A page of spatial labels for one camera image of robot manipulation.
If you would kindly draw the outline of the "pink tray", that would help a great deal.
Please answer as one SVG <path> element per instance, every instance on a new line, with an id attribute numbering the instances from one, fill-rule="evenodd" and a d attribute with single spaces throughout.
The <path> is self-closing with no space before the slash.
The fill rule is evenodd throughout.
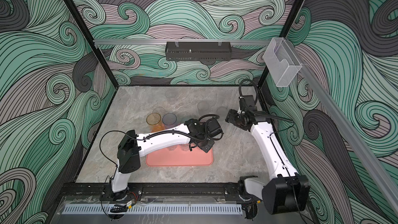
<path id="1" fill-rule="evenodd" d="M 174 150 L 169 148 L 154 151 L 146 156 L 149 167 L 204 167 L 212 165 L 213 150 L 205 153 L 199 148 L 192 151 L 187 146 L 177 145 Z"/>

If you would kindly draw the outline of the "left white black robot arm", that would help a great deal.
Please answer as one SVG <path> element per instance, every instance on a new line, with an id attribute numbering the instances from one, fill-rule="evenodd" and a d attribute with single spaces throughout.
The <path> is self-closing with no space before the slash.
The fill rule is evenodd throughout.
<path id="1" fill-rule="evenodd" d="M 207 153 L 219 135 L 223 135 L 223 131 L 216 118 L 205 122 L 190 119 L 174 128 L 149 134 L 136 134 L 134 130 L 125 133 L 118 145 L 117 169 L 110 181 L 112 193 L 127 192 L 131 174 L 141 167 L 141 157 L 160 149 L 186 144 Z"/>

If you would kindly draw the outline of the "aluminium rail back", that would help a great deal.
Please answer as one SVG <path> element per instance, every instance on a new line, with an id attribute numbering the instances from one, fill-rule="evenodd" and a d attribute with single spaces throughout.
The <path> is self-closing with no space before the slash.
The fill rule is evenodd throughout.
<path id="1" fill-rule="evenodd" d="M 166 45 L 167 42 L 181 43 L 181 42 L 212 42 L 212 43 L 230 43 L 232 46 L 266 46 L 271 42 L 271 39 L 263 40 L 248 40 L 248 39 L 114 39 L 101 38 L 93 40 L 95 45 Z"/>

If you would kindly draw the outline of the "aluminium rail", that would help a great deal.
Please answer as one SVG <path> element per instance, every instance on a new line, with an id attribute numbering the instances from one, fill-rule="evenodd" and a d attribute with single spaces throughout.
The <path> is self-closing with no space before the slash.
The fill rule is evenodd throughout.
<path id="1" fill-rule="evenodd" d="M 271 39 L 263 40 L 248 40 L 248 39 L 114 39 L 101 38 L 93 40 L 95 45 L 166 45 L 167 42 L 181 43 L 181 42 L 212 42 L 212 43 L 230 43 L 232 46 L 266 46 L 271 42 Z"/>
<path id="2" fill-rule="evenodd" d="M 319 101 L 326 108 L 330 118 L 336 124 L 342 137 L 349 143 L 353 151 L 361 160 L 365 169 L 379 188 L 380 192 L 389 203 L 390 207 L 398 213 L 398 186 L 382 166 L 377 157 L 369 149 L 366 142 L 345 116 L 330 94 L 323 88 L 317 76 L 307 64 L 303 64 L 300 71 L 307 80 Z"/>

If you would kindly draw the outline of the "clear acrylic wall holder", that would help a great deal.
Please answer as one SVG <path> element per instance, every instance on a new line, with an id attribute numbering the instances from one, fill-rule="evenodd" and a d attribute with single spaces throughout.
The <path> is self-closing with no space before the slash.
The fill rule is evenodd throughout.
<path id="1" fill-rule="evenodd" d="M 288 87 L 302 68 L 293 43 L 283 37 L 271 39 L 263 60 L 278 88 Z"/>

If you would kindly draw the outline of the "blue plastic cup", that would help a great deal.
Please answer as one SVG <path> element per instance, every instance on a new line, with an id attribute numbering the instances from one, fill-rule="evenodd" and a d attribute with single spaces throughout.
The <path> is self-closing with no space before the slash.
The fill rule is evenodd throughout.
<path id="1" fill-rule="evenodd" d="M 166 129 L 171 129 L 178 125 L 177 116 L 174 113 L 167 113 L 162 118 L 162 123 Z"/>

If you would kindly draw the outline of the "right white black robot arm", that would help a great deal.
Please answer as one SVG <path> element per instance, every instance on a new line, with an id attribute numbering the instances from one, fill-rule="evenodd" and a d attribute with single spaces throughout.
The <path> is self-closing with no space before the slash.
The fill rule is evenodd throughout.
<path id="1" fill-rule="evenodd" d="M 304 211 L 311 187 L 309 180 L 289 161 L 266 117 L 229 110 L 226 122 L 251 133 L 267 165 L 269 182 L 241 177 L 243 193 L 261 200 L 270 214 Z"/>

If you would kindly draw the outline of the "yellow plastic cup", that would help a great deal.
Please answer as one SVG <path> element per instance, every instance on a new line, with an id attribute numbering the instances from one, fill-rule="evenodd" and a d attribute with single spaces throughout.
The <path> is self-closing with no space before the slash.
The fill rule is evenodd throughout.
<path id="1" fill-rule="evenodd" d="M 151 132 L 159 132 L 164 130 L 162 117 L 158 113 L 151 113 L 146 118 L 147 124 L 150 126 Z"/>

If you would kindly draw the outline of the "aluminium rail right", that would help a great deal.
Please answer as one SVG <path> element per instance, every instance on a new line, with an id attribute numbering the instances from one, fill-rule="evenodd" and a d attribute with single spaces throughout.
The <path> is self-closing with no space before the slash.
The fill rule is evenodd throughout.
<path id="1" fill-rule="evenodd" d="M 353 151 L 361 160 L 365 169 L 379 188 L 380 192 L 389 203 L 390 207 L 398 213 L 398 186 L 382 166 L 377 157 L 369 149 L 366 142 L 345 116 L 330 94 L 323 88 L 317 76 L 307 64 L 303 64 L 300 71 L 307 80 L 319 101 L 326 108 L 330 118 L 336 124 L 342 137 L 349 143 Z"/>

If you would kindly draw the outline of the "black perforated wall shelf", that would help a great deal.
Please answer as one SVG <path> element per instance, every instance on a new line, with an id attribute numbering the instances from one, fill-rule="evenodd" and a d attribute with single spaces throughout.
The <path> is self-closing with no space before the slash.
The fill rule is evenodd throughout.
<path id="1" fill-rule="evenodd" d="M 169 41 L 165 47 L 168 61 L 228 61 L 232 57 L 229 42 Z"/>

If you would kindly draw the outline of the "clear glass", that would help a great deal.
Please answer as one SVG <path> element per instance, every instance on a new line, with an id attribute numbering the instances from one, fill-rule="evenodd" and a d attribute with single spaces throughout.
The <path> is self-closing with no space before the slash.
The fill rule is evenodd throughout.
<path id="1" fill-rule="evenodd" d="M 157 113 L 160 116 L 164 116 L 165 114 L 167 114 L 167 111 L 163 107 L 156 107 L 152 112 Z"/>

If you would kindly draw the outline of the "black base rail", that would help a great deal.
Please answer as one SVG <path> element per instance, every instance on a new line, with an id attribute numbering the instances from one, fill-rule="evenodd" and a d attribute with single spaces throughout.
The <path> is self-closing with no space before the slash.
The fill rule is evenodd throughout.
<path id="1" fill-rule="evenodd" d="M 112 198 L 110 183 L 66 183 L 61 188 L 64 195 L 105 195 Z M 128 183 L 119 195 L 149 196 L 221 196 L 237 199 L 248 195 L 244 184 L 239 183 Z"/>

